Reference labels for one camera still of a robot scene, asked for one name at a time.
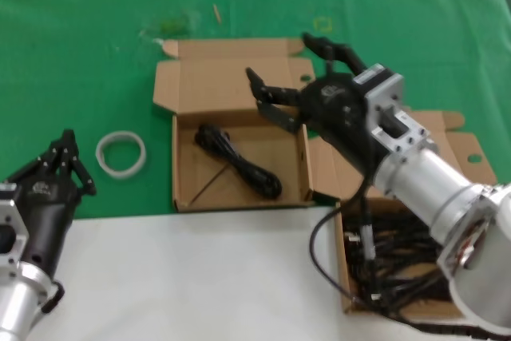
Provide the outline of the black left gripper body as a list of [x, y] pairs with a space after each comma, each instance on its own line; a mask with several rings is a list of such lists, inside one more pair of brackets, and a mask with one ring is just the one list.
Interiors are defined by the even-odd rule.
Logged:
[[21, 186], [18, 210], [29, 233], [22, 261], [55, 276], [65, 237], [81, 202], [71, 180], [29, 179]]

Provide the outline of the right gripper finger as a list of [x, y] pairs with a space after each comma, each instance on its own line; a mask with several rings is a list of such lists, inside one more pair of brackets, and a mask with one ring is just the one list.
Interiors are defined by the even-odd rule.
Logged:
[[365, 63], [349, 45], [335, 43], [328, 38], [315, 37], [309, 33], [302, 33], [301, 38], [307, 49], [324, 60], [325, 75], [328, 77], [335, 73], [335, 61], [344, 63], [355, 76], [367, 69]]
[[245, 73], [259, 114], [286, 132], [297, 133], [303, 124], [303, 119], [300, 114], [294, 116], [286, 112], [282, 106], [300, 109], [300, 91], [268, 86], [250, 67], [246, 68]]

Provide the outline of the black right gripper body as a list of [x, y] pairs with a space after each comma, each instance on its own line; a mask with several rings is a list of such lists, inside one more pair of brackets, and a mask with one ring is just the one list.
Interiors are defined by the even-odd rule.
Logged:
[[366, 123], [366, 101], [354, 77], [332, 73], [299, 90], [304, 124], [336, 149], [364, 179], [372, 181], [376, 148]]

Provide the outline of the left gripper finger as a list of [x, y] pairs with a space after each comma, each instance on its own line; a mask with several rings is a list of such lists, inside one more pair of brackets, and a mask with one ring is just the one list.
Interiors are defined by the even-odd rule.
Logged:
[[69, 130], [50, 143], [49, 148], [38, 157], [23, 165], [7, 177], [8, 183], [19, 183], [29, 176], [56, 174], [69, 163]]
[[93, 178], [80, 160], [74, 131], [72, 129], [66, 129], [62, 136], [64, 141], [62, 164], [66, 166], [66, 172], [69, 175], [71, 175], [72, 172], [76, 173], [77, 178], [81, 182], [81, 187], [78, 189], [81, 196], [95, 196], [97, 194], [97, 188]]

